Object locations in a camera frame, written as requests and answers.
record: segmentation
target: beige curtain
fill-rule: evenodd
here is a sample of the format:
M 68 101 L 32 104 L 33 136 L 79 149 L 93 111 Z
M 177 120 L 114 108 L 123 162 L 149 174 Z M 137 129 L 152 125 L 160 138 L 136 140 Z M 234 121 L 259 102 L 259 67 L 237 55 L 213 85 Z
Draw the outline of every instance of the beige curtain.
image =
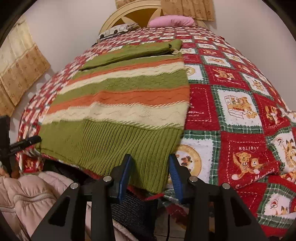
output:
M 183 15 L 196 20 L 215 21 L 213 0 L 161 0 L 164 15 Z
M 134 2 L 135 0 L 115 0 L 115 4 L 116 4 L 116 7 L 117 9 L 122 7 L 123 5 L 126 5 L 130 2 Z
M 11 116 L 25 91 L 49 68 L 26 21 L 19 19 L 0 47 L 0 115 Z

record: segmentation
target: cream stripe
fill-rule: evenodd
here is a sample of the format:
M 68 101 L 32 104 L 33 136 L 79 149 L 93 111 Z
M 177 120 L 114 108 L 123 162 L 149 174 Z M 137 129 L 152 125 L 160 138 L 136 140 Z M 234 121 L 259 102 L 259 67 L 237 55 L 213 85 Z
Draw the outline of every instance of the cream stripe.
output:
M 62 95 L 68 91 L 80 88 L 85 85 L 93 84 L 93 83 L 100 83 L 107 78 L 129 78 L 129 77 L 136 77 L 141 75 L 158 75 L 162 73 L 172 73 L 179 69 L 184 69 L 184 63 L 179 61 L 172 64 L 162 64 L 157 67 L 148 67 L 148 68 L 140 68 L 140 69 L 133 69 L 133 70 L 122 70 L 122 71 L 115 71 L 108 74 L 98 75 L 89 79 L 77 81 L 71 85 L 65 86 L 58 94 Z
M 90 119 L 95 121 L 115 121 L 126 124 L 135 124 L 147 128 L 163 126 L 183 127 L 187 114 L 188 102 L 177 102 L 165 106 L 133 105 L 105 105 L 93 103 L 90 106 L 69 107 L 46 115 L 42 125 L 54 121 L 80 121 Z

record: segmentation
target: christmas quilt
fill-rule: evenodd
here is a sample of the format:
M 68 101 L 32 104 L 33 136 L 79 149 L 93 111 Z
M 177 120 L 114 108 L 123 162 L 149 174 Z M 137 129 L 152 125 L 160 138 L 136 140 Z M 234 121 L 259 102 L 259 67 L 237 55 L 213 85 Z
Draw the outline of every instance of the christmas quilt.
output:
M 18 139 L 39 133 L 57 93 L 87 61 L 124 45 L 173 39 L 183 42 L 190 84 L 185 130 L 175 150 L 180 165 L 207 183 L 229 183 L 266 235 L 283 236 L 296 217 L 296 112 L 250 60 L 205 28 L 144 28 L 93 46 L 32 98 Z M 42 170 L 44 157 L 51 158 L 33 147 L 20 153 L 22 172 Z M 178 204 L 170 177 L 161 195 L 168 212 L 185 226 L 187 210 Z

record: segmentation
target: striped knit blanket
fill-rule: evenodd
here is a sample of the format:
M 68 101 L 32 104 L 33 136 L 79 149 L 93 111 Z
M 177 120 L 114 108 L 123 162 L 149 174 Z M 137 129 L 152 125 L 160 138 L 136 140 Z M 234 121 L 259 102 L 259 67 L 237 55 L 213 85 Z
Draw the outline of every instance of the striped knit blanket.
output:
M 39 151 L 99 175 L 129 153 L 131 184 L 161 192 L 189 105 L 180 47 L 178 39 L 127 45 L 87 62 L 51 104 Z

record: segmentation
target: pink jacket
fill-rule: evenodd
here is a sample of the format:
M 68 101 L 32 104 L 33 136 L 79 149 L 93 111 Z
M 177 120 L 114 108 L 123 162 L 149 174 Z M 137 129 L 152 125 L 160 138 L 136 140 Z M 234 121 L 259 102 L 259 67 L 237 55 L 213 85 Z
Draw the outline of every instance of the pink jacket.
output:
M 19 179 L 0 177 L 0 211 L 22 241 L 33 234 L 48 210 L 73 181 L 55 172 L 41 172 Z M 87 203 L 85 240 L 90 241 L 91 202 Z M 116 241 L 137 241 L 113 220 Z

